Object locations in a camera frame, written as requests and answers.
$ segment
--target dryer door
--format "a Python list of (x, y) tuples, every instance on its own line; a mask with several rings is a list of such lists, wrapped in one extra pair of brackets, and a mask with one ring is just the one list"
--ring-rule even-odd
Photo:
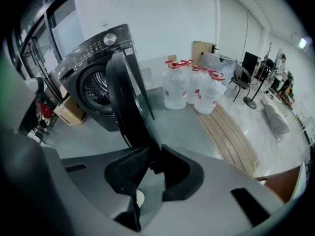
[(118, 127), (130, 147), (147, 146), (154, 142), (130, 76), (123, 52), (114, 53), (106, 67), (108, 95)]

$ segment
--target wooden panel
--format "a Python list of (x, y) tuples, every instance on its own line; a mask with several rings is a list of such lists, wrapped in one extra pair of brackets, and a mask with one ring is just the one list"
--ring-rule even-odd
[(194, 112), (221, 158), (252, 176), (259, 165), (257, 155), (223, 107), (217, 104), (210, 115), (202, 115), (195, 109)]
[[(167, 61), (169, 61), (169, 60), (177, 61), (177, 56), (176, 56), (176, 54), (167, 56)], [(171, 67), (172, 67), (172, 63), (169, 63), (169, 64), (168, 64), (168, 67), (171, 68)]]
[(258, 167), (258, 165), (259, 165), (258, 157), (257, 157), (254, 149), (252, 148), (252, 145), (249, 143), (247, 137), (241, 131), (241, 129), (236, 124), (236, 122), (233, 120), (233, 118), (225, 111), (225, 109), (219, 103), (216, 105), (216, 107), (218, 107), (219, 110), (226, 116), (226, 118), (229, 119), (230, 123), (234, 126), (234, 128), (236, 130), (239, 130), (238, 134), (241, 136), (241, 138), (242, 138), (241, 140), (244, 141), (244, 143), (247, 145), (248, 151), (251, 153), (251, 157), (253, 158), (254, 162), (256, 162), (256, 166)]
[(238, 141), (241, 143), (242, 147), (244, 148), (244, 151), (246, 152), (249, 160), (253, 165), (255, 165), (255, 162), (257, 161), (257, 158), (255, 154), (253, 154), (253, 151), (249, 148), (246, 141), (244, 141), (242, 137), (242, 131), (239, 129), (239, 127), (235, 127), (233, 123), (230, 121), (230, 119), (222, 112), (220, 107), (215, 107), (216, 112), (226, 121), (227, 125), (231, 128), (231, 130), (234, 132), (235, 136), (237, 137)]
[(215, 144), (218, 146), (220, 153), (222, 154), (222, 158), (230, 163), (235, 165), (234, 160), (232, 159), (229, 151), (227, 150), (226, 145), (224, 144), (223, 140), (221, 139), (220, 135), (217, 133), (217, 131), (213, 128), (213, 126), (209, 123), (208, 119), (204, 115), (199, 115), (198, 112), (194, 109), (196, 115), (201, 119), (201, 121), (204, 123), (209, 137), (213, 138), (215, 140)]
[(202, 125), (203, 128), (205, 129), (205, 131), (208, 133), (208, 136), (209, 136), (209, 138), (210, 138), (212, 144), (214, 145), (216, 151), (220, 154), (221, 158), (226, 161), (226, 158), (224, 157), (222, 151), (220, 150), (220, 148), (219, 148), (219, 146), (218, 146), (216, 140), (213, 138), (213, 136), (212, 136), (211, 133), (209, 132), (208, 128), (206, 127), (206, 125), (205, 125), (205, 124), (203, 123), (203, 121), (201, 120), (200, 116), (199, 116), (199, 115), (196, 115), (196, 116), (197, 116), (197, 118), (198, 118), (198, 121), (201, 123), (201, 125)]
[(194, 41), (192, 43), (192, 54), (191, 59), (193, 60), (193, 65), (200, 65), (201, 55), (202, 53), (211, 53), (212, 46), (215, 44), (201, 42), (201, 41)]
[(226, 134), (223, 132), (221, 127), (215, 121), (215, 119), (211, 115), (206, 115), (205, 117), (209, 120), (210, 124), (214, 127), (214, 129), (217, 131), (217, 133), (219, 134), (220, 138), (224, 142), (224, 144), (227, 147), (231, 157), (233, 158), (235, 166), (237, 168), (239, 168), (239, 169), (242, 169), (242, 170), (246, 171), (246, 168), (244, 167), (244, 165), (243, 165), (239, 155), (236, 153), (233, 145), (231, 144), (231, 142), (229, 141), (229, 139), (227, 138)]
[(247, 154), (245, 148), (243, 147), (241, 141), (236, 136), (233, 129), (228, 125), (226, 120), (222, 117), (222, 115), (217, 111), (217, 108), (214, 108), (211, 116), (215, 119), (215, 121), (218, 123), (220, 128), (223, 130), (229, 141), (231, 142), (232, 146), (234, 147), (237, 155), (239, 156), (246, 172), (248, 173), (254, 173), (255, 167), (254, 162), (252, 163), (249, 155)]
[(255, 178), (258, 181), (266, 181), (265, 186), (273, 190), (285, 203), (287, 203), (293, 194), (296, 182), (299, 177), (300, 167), (281, 172), (266, 177)]

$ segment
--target door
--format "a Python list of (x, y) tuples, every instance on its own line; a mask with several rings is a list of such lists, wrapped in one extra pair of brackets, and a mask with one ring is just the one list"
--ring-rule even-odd
[(114, 53), (106, 66), (106, 83), (119, 130), (130, 147), (152, 145), (155, 138), (143, 112), (148, 107), (140, 105), (135, 93), (138, 85), (131, 82), (132, 77), (123, 52)]
[(61, 83), (52, 78), (50, 72), (58, 65), (53, 47), (49, 40), (48, 31), (42, 21), (34, 31), (25, 48), (22, 58), (30, 77), (42, 77), (45, 83), (45, 91), (53, 95), (57, 101), (62, 100), (59, 90)]

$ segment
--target dryer drum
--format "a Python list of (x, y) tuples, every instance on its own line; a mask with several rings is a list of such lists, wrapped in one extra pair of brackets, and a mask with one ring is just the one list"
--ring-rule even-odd
[(106, 77), (103, 72), (90, 74), (84, 81), (84, 91), (92, 101), (100, 105), (110, 104)]

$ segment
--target tile floor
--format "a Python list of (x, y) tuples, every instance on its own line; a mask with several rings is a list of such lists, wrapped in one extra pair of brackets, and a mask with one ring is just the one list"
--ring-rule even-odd
[[(264, 113), (260, 112), (263, 108), (260, 102), (263, 97), (261, 92), (266, 90), (266, 85), (267, 82), (264, 83), (254, 99), (257, 104), (256, 110), (249, 108), (243, 102), (243, 97), (248, 93), (247, 90), (241, 89), (235, 102), (233, 102), (238, 91), (238, 88), (234, 90), (235, 84), (233, 83), (229, 85), (220, 101), (220, 104), (240, 126), (256, 151), (260, 166), (256, 169), (255, 177), (286, 171), (300, 165), (303, 160), (308, 161), (309, 159), (309, 148), (304, 134), (301, 133), (302, 128), (292, 111), (284, 104), (281, 105), (283, 107), (281, 111), (286, 114), (291, 131), (285, 134), (278, 144)], [(249, 96), (253, 97), (256, 91), (257, 87), (255, 86), (251, 89)]]

